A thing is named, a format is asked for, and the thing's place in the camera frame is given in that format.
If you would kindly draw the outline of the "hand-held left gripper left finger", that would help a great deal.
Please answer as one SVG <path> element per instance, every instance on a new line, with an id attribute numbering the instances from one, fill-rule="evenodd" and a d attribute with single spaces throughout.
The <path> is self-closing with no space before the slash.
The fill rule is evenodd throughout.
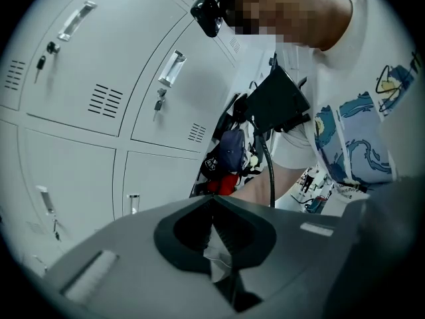
<path id="1" fill-rule="evenodd" d="M 44 281 L 106 319 L 224 319 L 232 307 L 206 274 L 175 268 L 157 250 L 162 218 L 191 198 L 122 217 L 60 257 Z"/>

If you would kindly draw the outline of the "person's white printed T-shirt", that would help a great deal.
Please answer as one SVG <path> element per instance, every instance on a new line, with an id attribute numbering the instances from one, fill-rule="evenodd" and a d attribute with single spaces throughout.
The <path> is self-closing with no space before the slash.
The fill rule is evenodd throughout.
<path id="1" fill-rule="evenodd" d="M 289 169 L 318 165 L 333 182 L 322 215 L 340 216 L 348 203 L 394 181 L 402 166 L 390 145 L 406 125 L 398 109 L 419 92 L 421 58 L 385 0 L 351 0 L 341 39 L 314 50 L 303 92 L 310 121 L 283 133 L 274 161 Z"/>

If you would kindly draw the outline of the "grey metal locker door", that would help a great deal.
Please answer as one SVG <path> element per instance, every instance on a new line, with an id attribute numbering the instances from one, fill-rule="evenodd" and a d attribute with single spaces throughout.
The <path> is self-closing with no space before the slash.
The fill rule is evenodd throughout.
<path id="1" fill-rule="evenodd" d="M 122 215 L 131 215 L 189 198 L 201 162 L 128 152 L 122 190 Z"/>

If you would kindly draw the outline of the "black bag with white print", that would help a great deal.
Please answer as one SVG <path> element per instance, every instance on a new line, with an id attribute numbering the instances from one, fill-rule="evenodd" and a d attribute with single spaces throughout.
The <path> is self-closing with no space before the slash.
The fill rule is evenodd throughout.
<path id="1" fill-rule="evenodd" d="M 201 174 L 207 180 L 218 180 L 221 178 L 222 171 L 218 166 L 218 157 L 214 152 L 209 152 L 203 160 L 200 168 Z"/>

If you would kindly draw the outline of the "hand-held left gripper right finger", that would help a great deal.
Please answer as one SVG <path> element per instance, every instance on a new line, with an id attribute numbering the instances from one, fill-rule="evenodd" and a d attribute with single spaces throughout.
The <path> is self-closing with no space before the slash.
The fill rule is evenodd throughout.
<path id="1" fill-rule="evenodd" d="M 215 197 L 228 272 L 214 284 L 214 312 L 323 313 L 335 281 L 325 255 L 337 222 Z"/>

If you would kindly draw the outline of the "green and white plush toy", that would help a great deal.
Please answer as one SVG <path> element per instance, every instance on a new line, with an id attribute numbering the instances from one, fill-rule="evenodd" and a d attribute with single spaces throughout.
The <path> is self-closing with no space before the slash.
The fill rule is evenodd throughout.
<path id="1" fill-rule="evenodd" d="M 247 165 L 248 175 L 259 175 L 262 172 L 262 168 L 260 167 L 260 162 L 258 156 L 251 156 L 250 161 Z"/>

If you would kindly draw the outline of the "grey metal locker cabinet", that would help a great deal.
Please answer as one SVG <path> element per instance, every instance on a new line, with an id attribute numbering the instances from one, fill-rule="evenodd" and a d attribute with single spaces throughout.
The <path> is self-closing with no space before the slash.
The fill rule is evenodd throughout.
<path id="1" fill-rule="evenodd" d="M 0 222 L 38 275 L 116 219 L 186 199 L 240 44 L 195 0 L 35 0 L 0 56 Z"/>

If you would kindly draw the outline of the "person's right forearm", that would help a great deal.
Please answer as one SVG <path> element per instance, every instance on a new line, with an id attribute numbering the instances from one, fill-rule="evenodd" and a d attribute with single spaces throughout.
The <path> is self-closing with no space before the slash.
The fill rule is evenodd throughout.
<path id="1" fill-rule="evenodd" d="M 273 163 L 275 200 L 286 194 L 301 177 L 305 169 L 288 169 Z M 260 175 L 251 179 L 240 189 L 230 195 L 249 203 L 269 206 L 270 176 L 265 168 Z"/>

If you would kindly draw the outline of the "navy blue backpack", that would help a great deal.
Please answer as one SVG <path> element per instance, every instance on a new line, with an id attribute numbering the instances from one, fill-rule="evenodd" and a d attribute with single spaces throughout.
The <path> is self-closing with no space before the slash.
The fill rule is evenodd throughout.
<path id="1" fill-rule="evenodd" d="M 240 128 L 225 131 L 218 146 L 218 165 L 231 173 L 240 173 L 246 157 L 245 133 Z"/>

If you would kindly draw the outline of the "red and teal vacuum cleaner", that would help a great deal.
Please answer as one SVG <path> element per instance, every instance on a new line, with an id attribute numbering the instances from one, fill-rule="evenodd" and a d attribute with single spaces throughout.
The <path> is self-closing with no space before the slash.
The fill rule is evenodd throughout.
<path id="1" fill-rule="evenodd" d="M 305 210 L 308 213 L 316 213 L 320 214 L 325 207 L 325 204 L 327 203 L 327 200 L 329 199 L 331 195 L 331 192 L 329 192 L 326 196 L 319 195 L 313 201 L 305 206 Z"/>

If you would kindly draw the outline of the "black hanging jacket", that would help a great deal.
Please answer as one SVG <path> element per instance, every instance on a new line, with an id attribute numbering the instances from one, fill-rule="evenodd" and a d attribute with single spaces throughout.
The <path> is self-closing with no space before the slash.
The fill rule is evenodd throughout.
<path id="1" fill-rule="evenodd" d="M 237 128 L 241 124 L 245 123 L 245 112 L 247 111 L 247 97 L 247 93 L 240 94 L 238 98 L 233 102 L 232 106 L 226 111 L 228 130 Z"/>

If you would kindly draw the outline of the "red bag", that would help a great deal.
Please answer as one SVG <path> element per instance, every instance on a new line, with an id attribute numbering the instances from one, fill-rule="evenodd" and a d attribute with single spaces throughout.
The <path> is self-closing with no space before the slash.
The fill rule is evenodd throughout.
<path id="1" fill-rule="evenodd" d="M 236 186 L 239 182 L 239 175 L 228 174 L 218 180 L 207 182 L 207 192 L 215 195 L 229 196 L 236 191 Z"/>

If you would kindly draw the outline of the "black device box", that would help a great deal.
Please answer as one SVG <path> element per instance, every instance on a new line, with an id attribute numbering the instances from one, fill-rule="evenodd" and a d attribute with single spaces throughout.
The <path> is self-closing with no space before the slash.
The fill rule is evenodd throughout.
<path id="1" fill-rule="evenodd" d="M 244 116 L 255 134 L 289 132 L 311 120 L 310 105 L 287 72 L 277 66 L 245 101 Z"/>

